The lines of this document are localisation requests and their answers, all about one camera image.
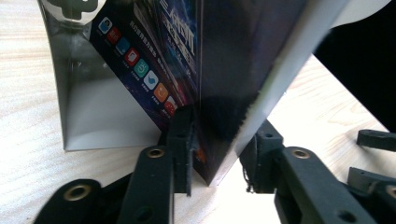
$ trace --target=metal rivet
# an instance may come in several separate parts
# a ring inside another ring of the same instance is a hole
[[[388,185],[387,186],[387,193],[392,196],[394,199],[396,199],[396,186],[394,185]]]
[[[294,149],[291,153],[293,154],[293,156],[299,159],[308,159],[309,157],[311,157],[306,151],[300,149]]]
[[[84,185],[84,184],[75,185],[64,193],[64,199],[69,202],[78,201],[87,197],[87,195],[89,195],[90,192],[91,192],[91,186],[89,185]]]
[[[160,158],[161,156],[163,156],[163,154],[165,154],[165,151],[160,148],[154,148],[148,152],[148,156],[150,158]]]

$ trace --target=wood grain surface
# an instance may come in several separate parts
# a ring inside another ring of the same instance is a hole
[[[49,41],[36,1],[0,1],[0,223],[32,223],[50,195],[77,178],[103,186],[134,169],[129,148],[65,153]],[[355,145],[359,129],[384,130],[311,57],[270,116],[286,146],[314,150],[342,181],[349,166],[396,177],[395,155]],[[245,193],[237,162],[217,188],[193,176],[176,195],[176,223],[277,223],[274,197]]]

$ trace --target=bolt hole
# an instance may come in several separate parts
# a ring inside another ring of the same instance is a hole
[[[353,216],[352,213],[346,211],[346,210],[339,210],[337,211],[337,216],[339,218],[341,218],[342,220],[344,220],[345,222],[349,222],[349,223],[354,223],[356,222],[356,218],[355,216]]]
[[[160,158],[163,154],[165,154],[165,151],[160,148],[154,148],[148,152],[150,158]]]
[[[137,223],[148,222],[152,218],[152,209],[149,207],[141,207],[135,212],[134,219]]]
[[[307,152],[300,149],[294,149],[291,153],[299,159],[308,159],[310,157]]]
[[[74,202],[87,197],[91,192],[91,186],[89,185],[76,185],[68,189],[64,193],[64,199],[69,202]]]
[[[387,193],[390,196],[392,196],[394,199],[396,199],[396,186],[388,185],[387,186]]]

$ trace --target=black object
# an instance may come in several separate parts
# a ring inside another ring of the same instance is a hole
[[[276,194],[276,210],[282,223],[393,223],[396,220],[394,179],[370,175],[370,180],[361,181],[357,172],[364,172],[351,169],[350,185],[345,186],[312,151],[283,147],[282,137],[268,121],[245,148],[240,161],[248,190]],[[373,190],[363,190],[362,186],[369,183]]]
[[[374,130],[360,130],[358,133],[357,144],[359,146],[396,151],[396,133],[385,133]]]
[[[396,133],[396,1],[330,30],[315,56],[392,133]]]
[[[174,193],[191,194],[192,151],[196,146],[192,106],[171,120],[166,146],[148,147],[132,175],[101,188],[78,179],[58,189],[35,223],[172,223]]]

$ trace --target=colorful app icon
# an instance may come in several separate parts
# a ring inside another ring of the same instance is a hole
[[[177,109],[177,105],[175,100],[172,98],[172,96],[169,96],[168,100],[164,104],[165,110],[171,115],[175,115],[175,111]]]
[[[166,97],[168,96],[168,90],[165,88],[165,86],[162,83],[160,83],[158,84],[157,88],[155,88],[154,95],[162,103],[163,101],[165,101]]]
[[[119,43],[116,45],[116,50],[123,55],[128,49],[129,47],[131,47],[131,45],[129,44],[128,40],[125,39],[125,37],[123,37]]]
[[[108,17],[104,17],[103,20],[99,23],[99,30],[102,31],[103,34],[107,34],[111,26],[113,26],[111,20],[109,20]]]
[[[113,29],[111,29],[110,32],[108,32],[108,34],[106,35],[106,38],[108,39],[108,41],[110,41],[110,43],[116,44],[117,41],[119,41],[119,39],[121,38],[121,32],[119,31],[119,29],[117,29],[117,27],[113,27]]]
[[[135,49],[129,49],[125,54],[125,60],[130,66],[134,66],[139,60],[139,53]]]
[[[139,62],[134,67],[134,70],[136,71],[138,76],[144,77],[147,71],[149,70],[149,66],[146,64],[146,62],[143,59],[140,59]]]
[[[148,86],[148,88],[152,90],[158,83],[158,77],[155,76],[154,72],[150,70],[146,75],[144,82],[146,86]]]

